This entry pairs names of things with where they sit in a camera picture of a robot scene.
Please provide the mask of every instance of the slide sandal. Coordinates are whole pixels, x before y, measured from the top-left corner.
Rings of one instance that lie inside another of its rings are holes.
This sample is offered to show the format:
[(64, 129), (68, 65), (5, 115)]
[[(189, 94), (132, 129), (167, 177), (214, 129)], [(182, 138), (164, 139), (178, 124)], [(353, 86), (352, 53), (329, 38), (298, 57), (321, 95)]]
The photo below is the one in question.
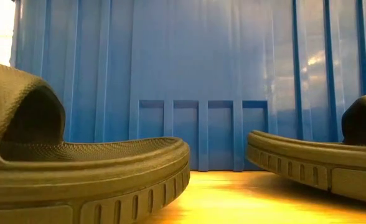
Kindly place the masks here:
[(0, 223), (133, 223), (189, 183), (181, 139), (69, 143), (64, 119), (46, 82), (0, 65)]
[(344, 113), (342, 132), (343, 142), (323, 143), (253, 131), (246, 156), (285, 178), (366, 201), (366, 96)]

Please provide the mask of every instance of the rectangular panel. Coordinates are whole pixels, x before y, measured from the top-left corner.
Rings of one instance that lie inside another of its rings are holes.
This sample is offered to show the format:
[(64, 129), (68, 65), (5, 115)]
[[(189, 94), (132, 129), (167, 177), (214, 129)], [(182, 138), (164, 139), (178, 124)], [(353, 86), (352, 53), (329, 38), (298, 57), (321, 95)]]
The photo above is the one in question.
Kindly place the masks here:
[[(268, 131), (267, 101), (243, 101), (243, 145), (246, 150), (246, 137), (253, 130)], [(245, 158), (244, 170), (259, 170)]]
[(164, 135), (164, 102), (141, 100), (139, 104), (139, 138)]
[(233, 102), (208, 102), (209, 169), (233, 169)]
[(182, 138), (190, 146), (190, 168), (198, 170), (198, 101), (174, 102), (174, 136)]
[(172, 95), (175, 100), (231, 98), (232, 76), (238, 75), (232, 72), (234, 5), (224, 0), (135, 1), (131, 94), (154, 99)]

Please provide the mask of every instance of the blue plastic container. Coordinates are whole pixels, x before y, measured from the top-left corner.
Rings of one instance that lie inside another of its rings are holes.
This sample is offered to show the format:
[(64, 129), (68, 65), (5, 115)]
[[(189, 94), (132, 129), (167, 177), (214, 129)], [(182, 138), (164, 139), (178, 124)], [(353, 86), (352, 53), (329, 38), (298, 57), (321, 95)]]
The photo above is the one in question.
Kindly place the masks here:
[(16, 0), (12, 65), (68, 141), (179, 136), (193, 170), (257, 169), (246, 135), (340, 141), (366, 94), (366, 0)]

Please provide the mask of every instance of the yellow floor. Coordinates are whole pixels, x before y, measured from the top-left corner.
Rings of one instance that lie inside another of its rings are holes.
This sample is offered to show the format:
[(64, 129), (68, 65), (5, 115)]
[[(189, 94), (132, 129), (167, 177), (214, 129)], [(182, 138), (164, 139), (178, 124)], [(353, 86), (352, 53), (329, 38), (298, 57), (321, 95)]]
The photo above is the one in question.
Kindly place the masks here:
[(183, 194), (141, 224), (366, 223), (366, 203), (269, 172), (192, 172)]

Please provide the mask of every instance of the rubber sole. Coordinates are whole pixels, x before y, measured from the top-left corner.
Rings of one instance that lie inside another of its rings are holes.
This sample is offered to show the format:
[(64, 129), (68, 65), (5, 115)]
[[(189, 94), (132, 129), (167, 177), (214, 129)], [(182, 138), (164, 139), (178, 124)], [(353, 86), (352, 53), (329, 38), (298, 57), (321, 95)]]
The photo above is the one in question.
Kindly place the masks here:
[(176, 199), (190, 180), (189, 164), (155, 185), (119, 195), (30, 203), (0, 209), (0, 223), (129, 224), (149, 216)]
[(250, 137), (246, 157), (262, 169), (287, 179), (366, 202), (366, 170), (285, 156), (252, 146)]

